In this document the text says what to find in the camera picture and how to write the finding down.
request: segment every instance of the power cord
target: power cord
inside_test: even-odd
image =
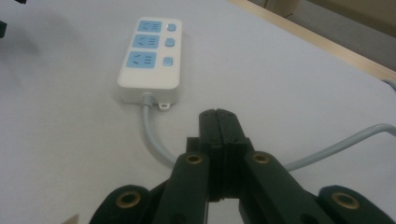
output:
[[[170,153],[169,150],[166,147],[164,147],[163,144],[157,139],[156,135],[151,130],[151,126],[149,124],[149,111],[154,103],[155,103],[155,98],[153,94],[149,92],[143,94],[142,111],[143,111],[143,126],[145,129],[145,134],[149,143],[154,148],[155,152],[161,155],[166,160],[166,162],[169,163],[169,165],[173,166],[176,163],[177,158],[172,153]],[[284,167],[289,172],[301,169],[312,163],[326,159],[340,151],[343,151],[344,149],[352,147],[358,144],[359,142],[363,141],[364,139],[369,138],[377,133],[383,133],[383,132],[390,133],[396,137],[396,127],[385,123],[376,124],[358,133],[353,134],[352,136],[348,137],[347,139],[339,143],[336,143],[330,147],[326,147],[319,152],[316,152],[310,156],[286,164]]]
[[[149,92],[143,93],[142,111],[143,111],[143,126],[145,129],[145,134],[149,143],[152,145],[155,151],[159,155],[161,155],[166,160],[166,162],[168,162],[170,165],[173,166],[177,158],[175,158],[175,156],[172,155],[172,153],[170,153],[168,149],[164,147],[163,144],[157,139],[157,137],[151,130],[151,126],[149,124],[149,111],[154,103],[155,103],[155,98],[153,94]]]
[[[359,142],[363,141],[364,139],[369,138],[377,133],[383,133],[383,132],[390,133],[396,137],[396,127],[394,127],[390,124],[376,124],[374,126],[364,129],[363,131],[353,134],[352,136],[348,137],[347,139],[345,139],[339,143],[336,143],[330,147],[326,147],[319,152],[316,152],[316,153],[314,153],[310,156],[307,156],[305,158],[302,158],[300,160],[291,162],[291,163],[285,165],[285,168],[289,172],[303,168],[303,167],[310,165],[314,162],[326,159],[326,158],[334,155],[335,153],[340,152],[346,148],[352,147],[353,145],[358,144]]]
[[[383,82],[387,83],[390,85],[394,90],[396,90],[396,82],[392,80],[382,80]]]

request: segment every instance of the power strip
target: power strip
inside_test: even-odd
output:
[[[122,101],[141,104],[149,92],[161,110],[177,102],[181,31],[179,20],[144,17],[137,22],[118,79]]]

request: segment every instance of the blue switch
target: blue switch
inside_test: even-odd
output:
[[[175,39],[174,38],[166,38],[165,41],[165,46],[166,47],[173,47],[175,45]]]
[[[168,31],[175,31],[176,30],[176,25],[174,23],[169,23],[166,29]]]
[[[163,58],[163,66],[172,66],[173,58],[172,57],[164,57]]]

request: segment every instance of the table surface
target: table surface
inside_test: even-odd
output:
[[[0,223],[88,223],[113,189],[171,174],[148,151],[141,108],[117,76],[136,21],[183,21],[181,97],[152,111],[175,155],[198,115],[234,112],[256,150],[300,159],[377,123],[396,125],[396,93],[327,51],[224,0],[1,3]],[[299,171],[308,191],[354,189],[396,219],[396,138],[381,133]],[[242,223],[236,200],[208,223]]]

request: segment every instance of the outlet socket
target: outlet socket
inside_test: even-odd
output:
[[[136,35],[132,47],[140,49],[156,49],[160,37],[158,35]]]
[[[159,33],[163,23],[161,21],[141,21],[137,27],[140,32],[154,32]]]
[[[154,68],[157,53],[132,51],[129,53],[127,67],[134,68]]]

